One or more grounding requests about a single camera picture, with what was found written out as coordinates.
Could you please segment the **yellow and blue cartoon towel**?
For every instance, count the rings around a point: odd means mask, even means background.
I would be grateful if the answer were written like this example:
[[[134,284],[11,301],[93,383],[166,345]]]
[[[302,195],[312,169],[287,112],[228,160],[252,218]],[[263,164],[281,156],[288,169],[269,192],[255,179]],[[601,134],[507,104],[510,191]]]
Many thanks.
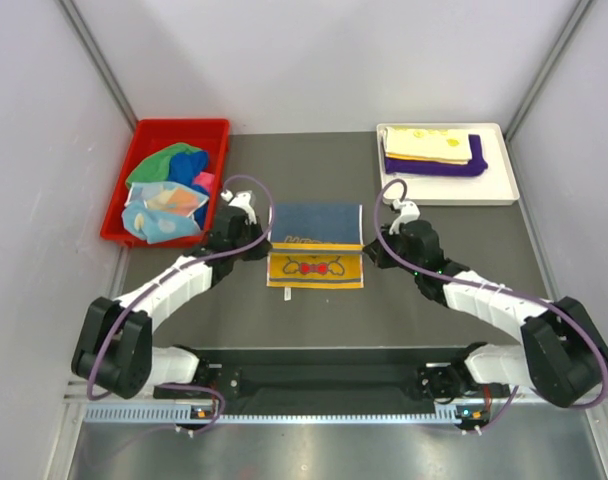
[[[363,208],[356,203],[280,203],[271,215],[267,285],[360,289]]]

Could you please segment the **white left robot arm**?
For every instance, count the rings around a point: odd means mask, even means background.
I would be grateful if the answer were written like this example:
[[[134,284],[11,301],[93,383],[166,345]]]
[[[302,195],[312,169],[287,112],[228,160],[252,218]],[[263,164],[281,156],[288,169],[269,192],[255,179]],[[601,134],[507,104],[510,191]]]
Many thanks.
[[[200,354],[155,347],[153,334],[180,307],[218,285],[236,262],[262,260],[270,249],[255,210],[232,203],[218,210],[203,242],[161,274],[118,298],[95,299],[71,360],[72,373],[87,381],[87,397],[130,399],[147,387],[204,394],[211,374]]]

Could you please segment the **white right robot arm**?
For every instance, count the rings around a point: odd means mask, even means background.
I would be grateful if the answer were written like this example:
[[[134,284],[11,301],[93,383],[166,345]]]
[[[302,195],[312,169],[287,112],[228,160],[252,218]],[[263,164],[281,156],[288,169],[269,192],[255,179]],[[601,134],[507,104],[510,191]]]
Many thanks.
[[[424,220],[384,225],[364,253],[381,269],[412,273],[420,293],[503,331],[515,344],[477,342],[450,361],[453,388],[471,396],[487,384],[529,388],[561,408],[600,404],[608,387],[608,346],[585,306],[521,294],[447,258]]]

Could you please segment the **pink towel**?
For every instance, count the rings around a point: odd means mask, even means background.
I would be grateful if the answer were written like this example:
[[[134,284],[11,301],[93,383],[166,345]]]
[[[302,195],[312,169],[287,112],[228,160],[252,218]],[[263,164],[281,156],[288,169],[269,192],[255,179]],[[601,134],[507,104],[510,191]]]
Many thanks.
[[[192,182],[193,187],[204,190],[205,192],[210,192],[214,184],[215,175],[206,171],[202,171],[196,175]]]

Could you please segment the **light blue patterned towel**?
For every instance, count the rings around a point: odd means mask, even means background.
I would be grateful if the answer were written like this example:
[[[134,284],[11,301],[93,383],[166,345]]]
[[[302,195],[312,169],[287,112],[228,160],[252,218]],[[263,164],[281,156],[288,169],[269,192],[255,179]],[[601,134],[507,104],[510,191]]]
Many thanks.
[[[147,244],[195,236],[195,213],[209,196],[172,181],[134,182],[121,214],[125,230]]]

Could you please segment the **royal blue towel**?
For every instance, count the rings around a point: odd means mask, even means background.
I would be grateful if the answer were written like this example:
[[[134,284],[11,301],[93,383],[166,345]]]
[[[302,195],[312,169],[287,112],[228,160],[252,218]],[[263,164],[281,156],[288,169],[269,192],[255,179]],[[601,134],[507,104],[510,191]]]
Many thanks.
[[[205,150],[186,143],[179,143],[176,147],[178,151],[170,159],[167,180],[189,187],[206,197],[203,204],[193,214],[198,226],[203,228],[211,196],[212,181],[208,180],[206,185],[203,185],[197,180],[197,177],[206,173],[209,155]]]

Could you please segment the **white plastic tray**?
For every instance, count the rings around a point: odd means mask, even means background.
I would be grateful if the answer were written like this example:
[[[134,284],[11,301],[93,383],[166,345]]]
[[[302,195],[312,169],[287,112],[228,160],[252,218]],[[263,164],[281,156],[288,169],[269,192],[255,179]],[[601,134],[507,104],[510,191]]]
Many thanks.
[[[409,174],[388,174],[385,170],[383,138],[390,125],[376,126],[380,183],[400,179],[384,195],[386,203],[401,193],[422,206],[500,206],[511,205],[520,198],[500,126],[496,123],[409,123],[409,128],[464,130],[480,137],[482,154],[488,168],[474,178],[429,177]]]

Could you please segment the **orange folded towel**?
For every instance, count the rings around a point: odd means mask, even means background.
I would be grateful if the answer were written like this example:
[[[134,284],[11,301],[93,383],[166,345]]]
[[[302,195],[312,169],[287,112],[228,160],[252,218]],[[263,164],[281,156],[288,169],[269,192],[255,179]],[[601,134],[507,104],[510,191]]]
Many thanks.
[[[424,156],[409,156],[409,155],[395,155],[385,153],[385,158],[390,159],[392,161],[400,161],[400,162],[415,162],[415,163],[432,163],[432,164],[442,164],[442,165],[467,165],[472,158],[464,158],[464,159],[449,159],[449,158],[440,158],[440,157],[424,157]]]

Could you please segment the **purple folded towel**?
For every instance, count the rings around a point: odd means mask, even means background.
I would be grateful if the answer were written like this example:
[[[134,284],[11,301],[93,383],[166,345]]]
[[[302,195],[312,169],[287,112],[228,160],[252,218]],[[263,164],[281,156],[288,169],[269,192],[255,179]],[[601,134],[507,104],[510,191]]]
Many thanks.
[[[421,176],[443,176],[473,178],[482,175],[488,168],[483,156],[482,140],[479,135],[469,134],[468,142],[471,159],[466,164],[447,164],[432,161],[401,160],[384,156],[385,172]]]

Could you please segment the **green towel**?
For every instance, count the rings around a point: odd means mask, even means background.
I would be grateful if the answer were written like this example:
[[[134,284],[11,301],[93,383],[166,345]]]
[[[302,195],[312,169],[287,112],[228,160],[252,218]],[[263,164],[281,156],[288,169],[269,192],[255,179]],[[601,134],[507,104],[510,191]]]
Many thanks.
[[[167,146],[144,158],[128,175],[125,185],[130,188],[133,183],[153,183],[168,181],[171,157],[178,151],[176,145]]]

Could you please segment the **cream folded towel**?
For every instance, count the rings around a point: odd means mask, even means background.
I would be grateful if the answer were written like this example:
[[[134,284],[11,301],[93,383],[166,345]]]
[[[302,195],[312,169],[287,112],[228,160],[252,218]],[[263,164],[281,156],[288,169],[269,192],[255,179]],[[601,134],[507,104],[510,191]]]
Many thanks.
[[[384,152],[395,155],[471,158],[468,133],[458,129],[388,126],[383,131]]]

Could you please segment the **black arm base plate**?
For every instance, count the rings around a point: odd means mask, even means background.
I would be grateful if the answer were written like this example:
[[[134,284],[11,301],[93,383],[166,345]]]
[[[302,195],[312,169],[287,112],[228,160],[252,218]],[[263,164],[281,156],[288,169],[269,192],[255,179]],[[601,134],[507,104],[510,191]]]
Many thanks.
[[[196,383],[228,414],[428,413],[438,401],[481,400],[485,388],[452,347],[206,349]]]

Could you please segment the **left aluminium frame post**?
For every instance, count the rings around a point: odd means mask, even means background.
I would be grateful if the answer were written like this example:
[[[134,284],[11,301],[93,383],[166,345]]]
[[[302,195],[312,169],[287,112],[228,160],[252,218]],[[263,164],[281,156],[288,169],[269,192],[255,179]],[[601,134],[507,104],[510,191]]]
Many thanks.
[[[137,115],[77,3],[72,0],[55,0],[55,4],[71,27],[128,127],[134,132],[138,123]]]

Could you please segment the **aluminium frame post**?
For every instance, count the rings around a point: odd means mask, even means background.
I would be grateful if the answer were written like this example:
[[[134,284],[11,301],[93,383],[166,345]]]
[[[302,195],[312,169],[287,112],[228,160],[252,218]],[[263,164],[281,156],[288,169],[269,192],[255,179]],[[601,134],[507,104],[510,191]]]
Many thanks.
[[[574,3],[504,132],[506,143],[511,142],[522,127],[594,5],[594,0]]]
[[[71,27],[128,127],[134,132],[138,123],[137,115],[77,3],[72,0],[55,0],[55,4]]]

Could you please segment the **right aluminium frame post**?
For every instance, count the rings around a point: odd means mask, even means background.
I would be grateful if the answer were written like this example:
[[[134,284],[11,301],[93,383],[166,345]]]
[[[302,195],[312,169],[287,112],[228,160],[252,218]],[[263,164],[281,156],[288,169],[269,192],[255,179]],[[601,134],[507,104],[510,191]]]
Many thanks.
[[[594,5],[594,0],[574,3],[504,132],[506,143],[511,142],[522,127]]]

